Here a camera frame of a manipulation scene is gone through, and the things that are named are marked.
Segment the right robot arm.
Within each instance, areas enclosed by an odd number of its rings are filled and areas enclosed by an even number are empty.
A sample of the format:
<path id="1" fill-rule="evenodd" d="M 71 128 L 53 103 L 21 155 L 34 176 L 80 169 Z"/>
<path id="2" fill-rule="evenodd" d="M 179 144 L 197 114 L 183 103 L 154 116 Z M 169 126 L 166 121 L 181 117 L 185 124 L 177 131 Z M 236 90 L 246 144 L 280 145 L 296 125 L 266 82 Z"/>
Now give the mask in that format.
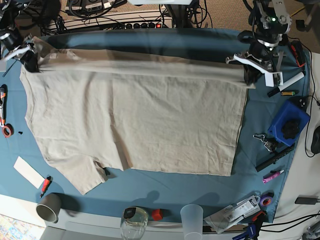
<path id="1" fill-rule="evenodd" d="M 0 56 L 0 62 L 5 63 L 15 59 L 31 72 L 39 72 L 38 53 L 35 44 L 30 42 L 30 35 L 23 37 L 16 25 L 20 11 L 31 3 L 30 0 L 2 0 L 0 2 L 0 45 L 7 50 Z"/>

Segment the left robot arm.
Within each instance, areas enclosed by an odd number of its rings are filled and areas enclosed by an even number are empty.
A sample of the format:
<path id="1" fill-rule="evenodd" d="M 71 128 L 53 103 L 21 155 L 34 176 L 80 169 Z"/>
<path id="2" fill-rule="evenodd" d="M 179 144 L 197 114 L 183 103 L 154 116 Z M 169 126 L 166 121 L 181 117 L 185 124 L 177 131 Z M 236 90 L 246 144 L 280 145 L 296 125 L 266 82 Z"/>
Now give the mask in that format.
<path id="1" fill-rule="evenodd" d="M 267 87 L 277 87 L 284 83 L 280 71 L 283 50 L 277 47 L 283 44 L 284 37 L 291 29 L 292 19 L 282 0 L 254 0 L 253 6 L 244 0 L 249 11 L 248 24 L 251 30 L 237 35 L 237 40 L 249 44 L 249 49 L 227 57 L 225 62 L 239 62 L 244 68 L 246 85 L 254 85 L 260 76 L 264 76 Z"/>

